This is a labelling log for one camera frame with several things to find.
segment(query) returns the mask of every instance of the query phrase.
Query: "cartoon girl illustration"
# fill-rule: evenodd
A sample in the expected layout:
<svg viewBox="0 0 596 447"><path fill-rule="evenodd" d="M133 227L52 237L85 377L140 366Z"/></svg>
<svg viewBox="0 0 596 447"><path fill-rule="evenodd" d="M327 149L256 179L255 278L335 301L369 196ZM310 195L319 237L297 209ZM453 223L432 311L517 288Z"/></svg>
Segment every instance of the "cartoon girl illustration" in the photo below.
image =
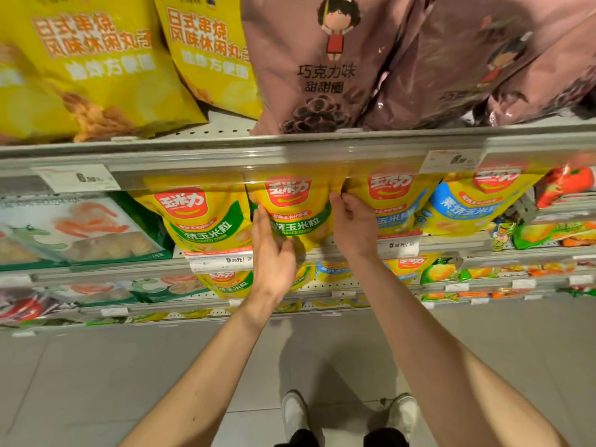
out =
<svg viewBox="0 0 596 447"><path fill-rule="evenodd" d="M488 74L476 86L482 88L494 82L505 67L520 59L527 50L527 40L530 36L531 31L497 48L488 60Z"/></svg>
<svg viewBox="0 0 596 447"><path fill-rule="evenodd" d="M329 35L327 57L338 61L343 53L343 37L360 23L356 0L323 0L318 12L319 25Z"/></svg>

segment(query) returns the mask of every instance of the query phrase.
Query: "forearm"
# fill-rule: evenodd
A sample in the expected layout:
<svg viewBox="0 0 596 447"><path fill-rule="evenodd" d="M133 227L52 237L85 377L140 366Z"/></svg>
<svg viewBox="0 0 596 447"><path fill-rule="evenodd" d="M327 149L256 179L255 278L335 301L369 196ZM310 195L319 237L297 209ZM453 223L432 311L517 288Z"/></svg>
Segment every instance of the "forearm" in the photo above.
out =
<svg viewBox="0 0 596 447"><path fill-rule="evenodd" d="M560 435L377 259L350 263L441 447L560 447Z"/></svg>
<svg viewBox="0 0 596 447"><path fill-rule="evenodd" d="M121 447L209 446L270 315L249 297Z"/></svg>

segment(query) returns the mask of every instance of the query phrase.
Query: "black pants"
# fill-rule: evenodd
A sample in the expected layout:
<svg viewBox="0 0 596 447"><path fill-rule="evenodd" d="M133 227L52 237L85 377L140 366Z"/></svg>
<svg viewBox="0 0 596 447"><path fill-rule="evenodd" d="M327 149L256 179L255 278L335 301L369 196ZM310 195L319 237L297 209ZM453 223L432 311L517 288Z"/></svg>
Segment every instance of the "black pants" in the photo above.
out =
<svg viewBox="0 0 596 447"><path fill-rule="evenodd" d="M406 438L395 428L378 428L364 436L363 447L408 447ZM319 442L312 431L301 428L292 435L287 444L275 447L319 447Z"/></svg>

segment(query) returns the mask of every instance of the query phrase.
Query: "person's right hand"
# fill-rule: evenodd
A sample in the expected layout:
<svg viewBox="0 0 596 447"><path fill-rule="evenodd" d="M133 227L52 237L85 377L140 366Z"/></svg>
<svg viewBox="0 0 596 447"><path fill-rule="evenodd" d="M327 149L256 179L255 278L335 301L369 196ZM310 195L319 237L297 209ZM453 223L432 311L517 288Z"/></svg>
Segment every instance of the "person's right hand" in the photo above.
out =
<svg viewBox="0 0 596 447"><path fill-rule="evenodd" d="M347 261L377 259L378 224L374 210L352 194L329 195L333 210L333 238Z"/></svg>

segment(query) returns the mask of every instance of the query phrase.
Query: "hand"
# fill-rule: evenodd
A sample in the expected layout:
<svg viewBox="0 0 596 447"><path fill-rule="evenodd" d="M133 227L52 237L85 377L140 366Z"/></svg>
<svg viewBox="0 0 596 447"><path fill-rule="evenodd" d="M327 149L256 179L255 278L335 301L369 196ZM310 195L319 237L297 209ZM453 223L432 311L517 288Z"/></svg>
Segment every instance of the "hand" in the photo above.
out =
<svg viewBox="0 0 596 447"><path fill-rule="evenodd" d="M378 224L374 210L352 194L329 195L333 210L333 238L348 262L378 259Z"/></svg>
<svg viewBox="0 0 596 447"><path fill-rule="evenodd" d="M253 274L249 299L262 303L269 315L290 290L296 278L296 254L291 239L277 246L269 213L259 205L253 214Z"/></svg>

